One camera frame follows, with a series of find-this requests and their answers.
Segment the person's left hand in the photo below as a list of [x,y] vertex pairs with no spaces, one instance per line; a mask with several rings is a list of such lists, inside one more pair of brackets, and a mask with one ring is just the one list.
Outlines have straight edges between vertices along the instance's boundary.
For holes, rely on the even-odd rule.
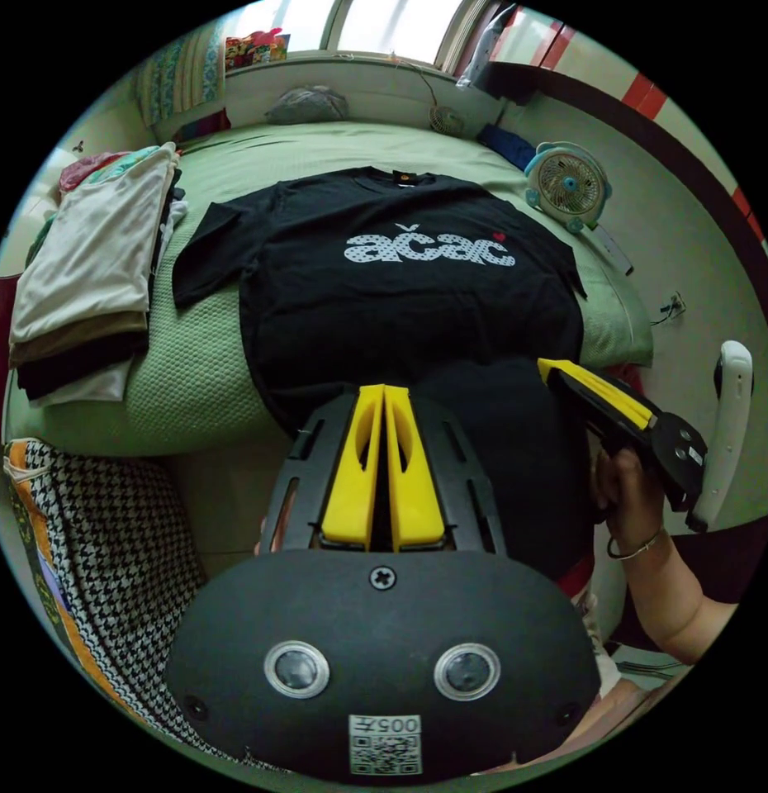
[[285,498],[275,512],[276,523],[274,529],[267,529],[267,517],[264,516],[262,518],[259,539],[254,545],[253,554],[255,557],[258,557],[263,550],[267,553],[276,553],[282,549],[299,484],[300,480],[298,478],[292,478],[289,481]]

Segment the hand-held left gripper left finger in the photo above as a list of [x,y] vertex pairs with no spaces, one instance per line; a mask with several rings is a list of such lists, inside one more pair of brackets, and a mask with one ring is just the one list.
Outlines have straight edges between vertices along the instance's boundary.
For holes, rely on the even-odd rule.
[[330,544],[370,549],[383,407],[383,385],[359,389],[321,521]]

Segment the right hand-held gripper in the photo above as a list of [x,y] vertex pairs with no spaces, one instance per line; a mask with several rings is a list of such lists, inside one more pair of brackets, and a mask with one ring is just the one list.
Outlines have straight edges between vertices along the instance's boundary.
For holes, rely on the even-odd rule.
[[607,372],[570,360],[538,359],[537,367],[543,383],[584,421],[605,452],[631,449],[657,477],[674,512],[694,509],[708,452],[694,427]]

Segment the person's right hand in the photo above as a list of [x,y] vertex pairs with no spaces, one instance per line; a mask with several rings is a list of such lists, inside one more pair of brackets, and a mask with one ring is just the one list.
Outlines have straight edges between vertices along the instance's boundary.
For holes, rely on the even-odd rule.
[[665,494],[631,449],[614,455],[603,449],[598,452],[592,467],[591,494],[604,513],[611,558],[634,558],[659,539]]

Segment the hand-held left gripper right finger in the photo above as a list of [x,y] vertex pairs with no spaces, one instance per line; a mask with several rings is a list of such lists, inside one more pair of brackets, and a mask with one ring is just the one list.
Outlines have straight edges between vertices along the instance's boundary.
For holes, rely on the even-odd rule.
[[445,525],[409,391],[384,386],[383,396],[393,548],[434,546]]

